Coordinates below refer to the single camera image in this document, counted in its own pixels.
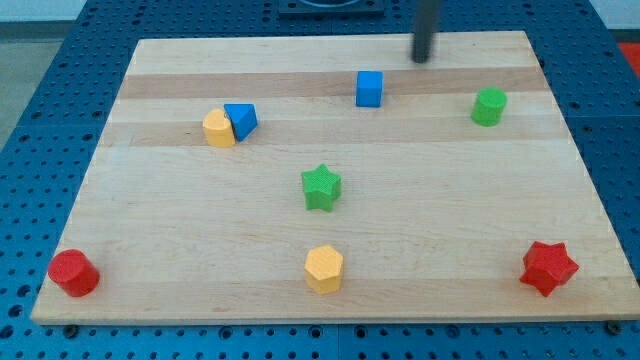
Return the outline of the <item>black cylindrical robot arm stick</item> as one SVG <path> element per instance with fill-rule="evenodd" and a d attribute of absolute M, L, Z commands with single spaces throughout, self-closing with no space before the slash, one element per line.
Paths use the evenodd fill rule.
<path fill-rule="evenodd" d="M 413 17 L 411 59 L 414 63 L 426 63 L 432 52 L 432 41 L 440 19 L 441 0 L 416 0 Z"/>

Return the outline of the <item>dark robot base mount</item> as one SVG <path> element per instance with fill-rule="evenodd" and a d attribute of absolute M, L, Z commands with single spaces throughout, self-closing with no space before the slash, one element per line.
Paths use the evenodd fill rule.
<path fill-rule="evenodd" d="M 381 14 L 385 0 L 278 0 L 277 5 L 282 16 Z"/>

